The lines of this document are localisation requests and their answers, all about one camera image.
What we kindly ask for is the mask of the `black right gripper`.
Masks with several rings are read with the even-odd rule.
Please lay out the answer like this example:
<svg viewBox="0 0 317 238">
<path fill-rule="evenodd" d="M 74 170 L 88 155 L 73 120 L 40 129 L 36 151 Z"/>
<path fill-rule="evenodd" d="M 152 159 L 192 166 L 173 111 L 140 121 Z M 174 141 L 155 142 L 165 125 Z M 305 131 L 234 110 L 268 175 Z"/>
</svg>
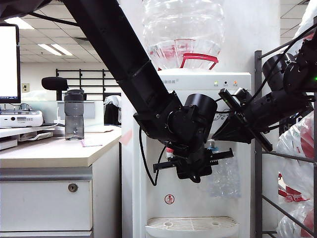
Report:
<svg viewBox="0 0 317 238">
<path fill-rule="evenodd" d="M 230 108 L 230 113 L 214 133 L 213 139 L 247 144 L 255 139 L 264 150 L 272 151 L 272 144 L 262 135 L 262 132 L 268 131 L 268 127 L 272 125 L 272 93 L 249 104 L 247 100 L 251 98 L 251 94 L 247 90 L 239 88 L 236 93 L 231 95 L 225 88 L 220 90 L 219 96 Z"/>
</svg>

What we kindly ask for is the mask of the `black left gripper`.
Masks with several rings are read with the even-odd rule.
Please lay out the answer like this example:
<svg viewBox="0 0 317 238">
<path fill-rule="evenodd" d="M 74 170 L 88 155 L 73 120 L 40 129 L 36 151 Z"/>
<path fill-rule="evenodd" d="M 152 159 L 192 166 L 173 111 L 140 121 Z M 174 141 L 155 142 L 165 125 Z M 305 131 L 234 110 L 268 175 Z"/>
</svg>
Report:
<svg viewBox="0 0 317 238">
<path fill-rule="evenodd" d="M 168 157 L 167 162 L 158 162 L 153 164 L 154 173 L 159 170 L 176 167 L 178 173 L 211 173 L 212 166 L 218 165 L 219 160 L 232 158 L 233 151 L 214 152 L 208 148 L 202 148 L 199 151 L 190 154 L 187 158 L 173 154 Z"/>
</svg>

